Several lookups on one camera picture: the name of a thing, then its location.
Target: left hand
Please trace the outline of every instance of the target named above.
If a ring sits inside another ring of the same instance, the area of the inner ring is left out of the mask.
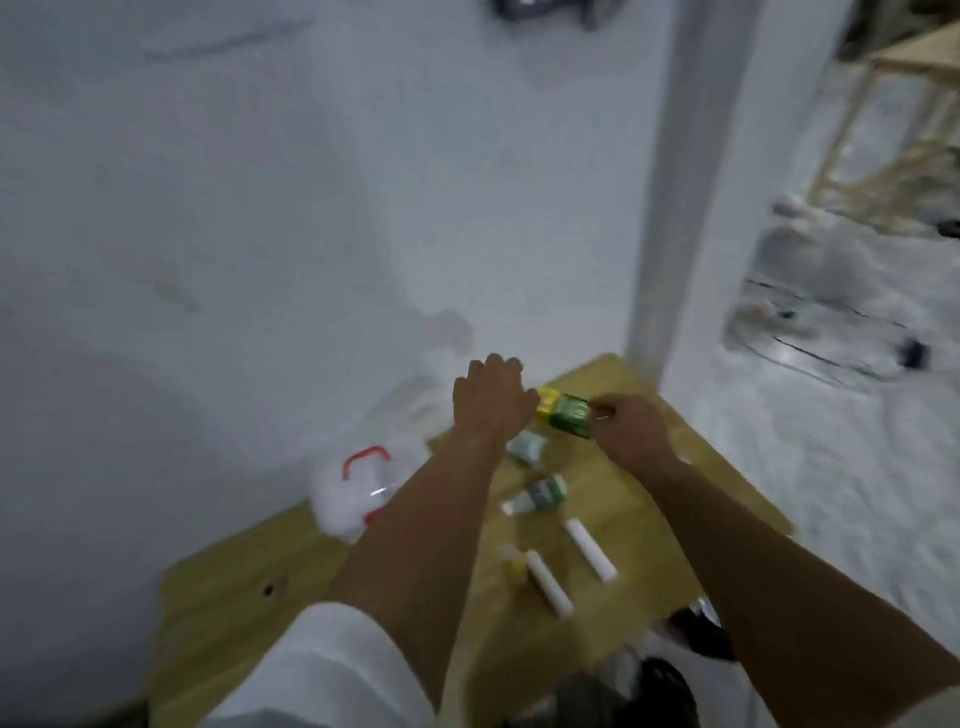
[[[523,390],[516,358],[492,353],[470,362],[467,376],[453,384],[453,431],[490,438],[504,447],[533,419],[540,403],[536,389]]]

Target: hand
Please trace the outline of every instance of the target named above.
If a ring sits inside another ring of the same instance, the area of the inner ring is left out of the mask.
[[[453,384],[453,431],[491,438],[499,448],[515,438],[537,411],[536,389],[523,391],[519,359],[498,353],[486,363],[471,361],[466,377]]]
[[[587,424],[600,449],[640,480],[680,463],[660,412],[640,395],[604,395],[591,400]]]

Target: green bottle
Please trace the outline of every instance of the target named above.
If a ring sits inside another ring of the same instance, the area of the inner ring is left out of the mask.
[[[569,432],[577,437],[589,438],[587,415],[590,405],[587,400],[565,395],[552,387],[538,387],[540,406],[537,407],[537,419]]]

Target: forearm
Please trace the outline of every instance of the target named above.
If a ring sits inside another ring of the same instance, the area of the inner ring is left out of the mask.
[[[386,630],[435,708],[501,456],[491,438],[452,432],[353,547],[327,594]]]
[[[693,468],[636,474],[781,725],[885,725],[960,684],[960,664],[908,617]]]

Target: white wall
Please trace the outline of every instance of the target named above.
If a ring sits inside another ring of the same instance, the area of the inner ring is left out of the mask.
[[[595,35],[317,3],[151,66],[64,62],[84,25],[26,7],[0,17],[42,40],[0,80],[5,719],[135,692],[162,570],[299,500],[397,387],[623,350],[674,1]]]
[[[679,6],[630,359],[687,417],[849,6]]]

